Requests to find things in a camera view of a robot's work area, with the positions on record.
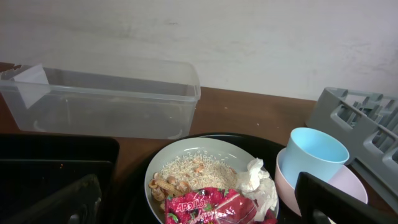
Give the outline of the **white tissue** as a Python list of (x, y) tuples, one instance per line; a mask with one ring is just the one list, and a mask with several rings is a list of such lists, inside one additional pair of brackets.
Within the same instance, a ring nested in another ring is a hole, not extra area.
[(266, 213), (277, 207), (278, 195), (270, 173), (263, 169), (262, 159), (255, 158), (247, 165), (246, 172), (238, 172), (236, 188), (256, 202), (254, 221), (265, 220)]

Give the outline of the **red strawberry snack wrapper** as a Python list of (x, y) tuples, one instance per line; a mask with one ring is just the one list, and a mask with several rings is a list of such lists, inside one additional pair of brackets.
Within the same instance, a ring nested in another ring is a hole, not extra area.
[(276, 224), (271, 211), (258, 215), (255, 201), (233, 189), (205, 187), (165, 200), (165, 224)]

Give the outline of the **light blue plastic cup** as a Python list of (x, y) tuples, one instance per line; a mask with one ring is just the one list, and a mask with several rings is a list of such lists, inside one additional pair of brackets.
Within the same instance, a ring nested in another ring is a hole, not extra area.
[(348, 159), (347, 148), (334, 137), (312, 128), (295, 128), (290, 133), (280, 171), (293, 187), (300, 172), (328, 182)]

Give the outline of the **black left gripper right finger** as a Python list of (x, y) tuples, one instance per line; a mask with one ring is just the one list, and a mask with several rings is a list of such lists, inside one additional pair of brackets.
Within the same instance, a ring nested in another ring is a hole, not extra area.
[(397, 218), (379, 211), (308, 172), (298, 175), (295, 198), (302, 223), (397, 224)]

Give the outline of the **grey plate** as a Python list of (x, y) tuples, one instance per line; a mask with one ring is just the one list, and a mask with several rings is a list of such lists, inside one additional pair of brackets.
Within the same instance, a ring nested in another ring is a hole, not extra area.
[[(212, 155), (218, 160), (224, 159), (224, 162), (232, 167), (236, 174), (238, 174), (238, 172), (246, 172), (249, 162), (255, 159), (250, 155), (250, 153), (244, 151), (240, 147), (222, 140), (210, 138), (188, 138), (173, 142), (161, 149), (153, 157), (147, 167), (144, 189), (147, 203), (151, 211), (152, 209), (148, 202), (148, 198), (150, 196), (148, 190), (149, 172), (153, 172), (156, 168), (161, 168), (167, 162), (174, 160), (176, 156), (186, 154), (187, 152), (196, 154), (197, 151), (206, 151), (208, 155)], [(279, 200), (277, 202), (277, 207), (271, 212), (277, 218), (279, 212)], [(159, 214), (154, 211), (152, 211), (152, 213), (155, 215), (158, 223), (164, 223), (165, 214)]]

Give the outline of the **rice and peanut scraps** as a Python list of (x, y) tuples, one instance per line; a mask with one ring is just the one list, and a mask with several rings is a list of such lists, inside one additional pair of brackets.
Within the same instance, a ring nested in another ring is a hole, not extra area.
[(206, 151), (187, 152), (149, 172), (148, 202), (152, 211), (165, 214), (168, 196), (178, 197), (205, 187), (236, 190), (236, 182), (237, 174), (224, 159), (218, 160)]

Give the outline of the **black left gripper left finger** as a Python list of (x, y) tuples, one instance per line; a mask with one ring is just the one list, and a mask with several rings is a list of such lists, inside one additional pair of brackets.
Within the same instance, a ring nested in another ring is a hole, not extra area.
[(96, 223), (101, 198), (98, 178), (89, 174), (7, 218), (6, 223)]

